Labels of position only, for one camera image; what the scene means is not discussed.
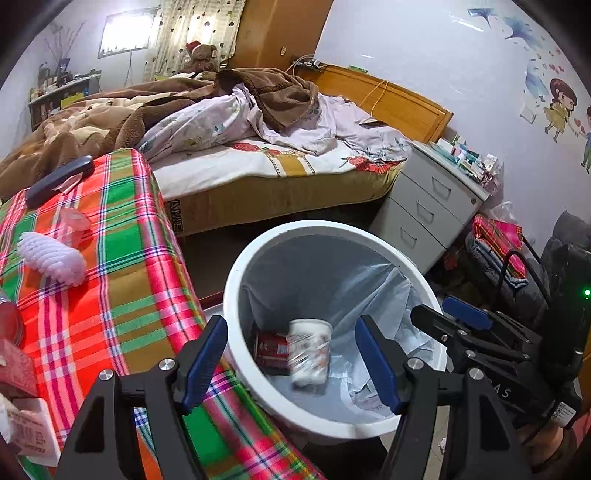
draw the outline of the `curtain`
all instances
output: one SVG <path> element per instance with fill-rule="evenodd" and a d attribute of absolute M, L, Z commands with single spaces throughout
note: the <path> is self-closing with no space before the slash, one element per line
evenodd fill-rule
<path fill-rule="evenodd" d="M 164 0 L 160 29 L 150 45 L 144 81 L 177 73 L 189 59 L 185 45 L 194 40 L 215 45 L 221 65 L 234 54 L 238 24 L 246 0 Z"/>

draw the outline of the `cartoon girl sticker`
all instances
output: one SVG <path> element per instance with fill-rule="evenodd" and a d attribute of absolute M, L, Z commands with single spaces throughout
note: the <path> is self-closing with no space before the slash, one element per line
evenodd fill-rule
<path fill-rule="evenodd" d="M 550 92 L 553 97 L 552 103 L 550 104 L 550 108 L 544 108 L 544 113 L 550 124 L 544 128 L 544 131 L 548 133 L 555 128 L 554 141 L 558 143 L 558 135 L 564 133 L 564 127 L 568 125 L 578 137 L 579 134 L 574 131 L 574 128 L 569 122 L 570 114 L 577 105 L 577 96 L 574 94 L 573 89 L 560 79 L 552 79 L 550 82 Z"/>
<path fill-rule="evenodd" d="M 587 143 L 585 144 L 581 166 L 586 167 L 587 173 L 589 173 L 589 169 L 591 168 L 591 106 L 587 108 L 587 123 L 589 124 L 589 132 L 584 135 L 584 138 L 587 139 Z"/>

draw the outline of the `plastic trash bag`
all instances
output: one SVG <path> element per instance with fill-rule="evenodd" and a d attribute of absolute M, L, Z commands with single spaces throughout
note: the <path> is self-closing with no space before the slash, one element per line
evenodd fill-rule
<path fill-rule="evenodd" d="M 530 245 L 535 244 L 535 237 L 533 233 L 523 227 L 523 225 L 517 219 L 513 202 L 501 202 L 493 208 L 487 210 L 485 213 L 489 218 L 505 223 L 512 223 L 513 225 L 521 225 L 522 234 L 525 236 L 525 238 L 527 238 L 527 241 L 530 243 Z"/>
<path fill-rule="evenodd" d="M 287 333 L 289 321 L 316 318 L 333 326 L 329 379 L 298 389 L 289 377 L 271 384 L 299 407 L 344 423 L 371 423 L 392 415 L 380 402 L 355 343 L 355 321 L 370 314 L 386 338 L 407 355 L 433 358 L 433 340 L 410 321 L 422 303 L 400 270 L 373 250 L 343 238 L 309 235 L 262 252 L 245 273 L 241 319 L 261 330 Z"/>

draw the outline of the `white scrub brush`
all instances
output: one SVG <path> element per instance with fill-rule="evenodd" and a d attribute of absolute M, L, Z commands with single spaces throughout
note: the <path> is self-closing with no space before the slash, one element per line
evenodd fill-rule
<path fill-rule="evenodd" d="M 78 286 L 85 280 L 86 261 L 82 254 L 47 235 L 22 233 L 17 251 L 26 266 L 58 282 Z"/>

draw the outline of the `tissue box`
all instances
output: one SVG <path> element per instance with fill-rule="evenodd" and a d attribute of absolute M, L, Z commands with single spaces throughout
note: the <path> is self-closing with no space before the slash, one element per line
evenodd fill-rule
<path fill-rule="evenodd" d="M 0 394 L 38 397 L 33 359 L 6 339 L 0 339 Z"/>

